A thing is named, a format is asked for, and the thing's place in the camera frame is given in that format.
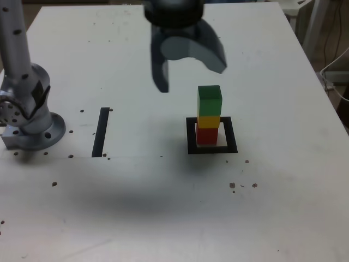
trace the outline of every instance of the black strip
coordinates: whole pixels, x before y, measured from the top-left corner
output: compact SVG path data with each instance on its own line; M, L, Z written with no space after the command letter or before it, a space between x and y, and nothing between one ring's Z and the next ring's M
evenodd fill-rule
M92 157L102 157L105 132L107 131L109 108L101 108L98 119L98 126L92 149Z

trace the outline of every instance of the black square outline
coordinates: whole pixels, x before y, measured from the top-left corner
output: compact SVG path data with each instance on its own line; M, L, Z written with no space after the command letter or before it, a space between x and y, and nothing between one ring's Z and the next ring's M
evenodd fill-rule
M220 122L224 125L224 133L227 140L227 146L197 147L195 131L196 121L196 117L186 118L186 139L188 141L188 154L225 154L238 152L230 116L220 117Z

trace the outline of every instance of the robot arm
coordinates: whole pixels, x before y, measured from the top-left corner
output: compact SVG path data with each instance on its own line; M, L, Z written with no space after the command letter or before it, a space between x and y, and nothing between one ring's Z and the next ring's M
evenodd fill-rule
M2 139L8 149L41 150L65 133L64 120L50 113L50 77L31 63L21 0L0 0L0 52L4 80L0 120L7 123Z
M223 46L201 19L204 0L147 0L152 24L152 72L160 92L169 91L167 60L194 57L218 73L226 68ZM31 63L21 0L0 0L0 52L4 80L0 88L2 139L8 149L42 150L65 133L64 120L49 111L50 77Z

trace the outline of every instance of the green block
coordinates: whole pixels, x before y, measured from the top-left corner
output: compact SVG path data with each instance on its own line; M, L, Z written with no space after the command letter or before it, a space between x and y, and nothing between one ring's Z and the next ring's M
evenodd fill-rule
M220 116L222 111L220 86L199 86L197 107L199 116Z

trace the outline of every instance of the screw hole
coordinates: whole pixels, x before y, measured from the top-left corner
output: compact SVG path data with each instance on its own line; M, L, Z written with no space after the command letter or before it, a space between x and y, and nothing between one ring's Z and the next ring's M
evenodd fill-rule
M22 30L20 30L20 29L17 29L17 30L13 31L14 35L19 35L20 33L22 33Z

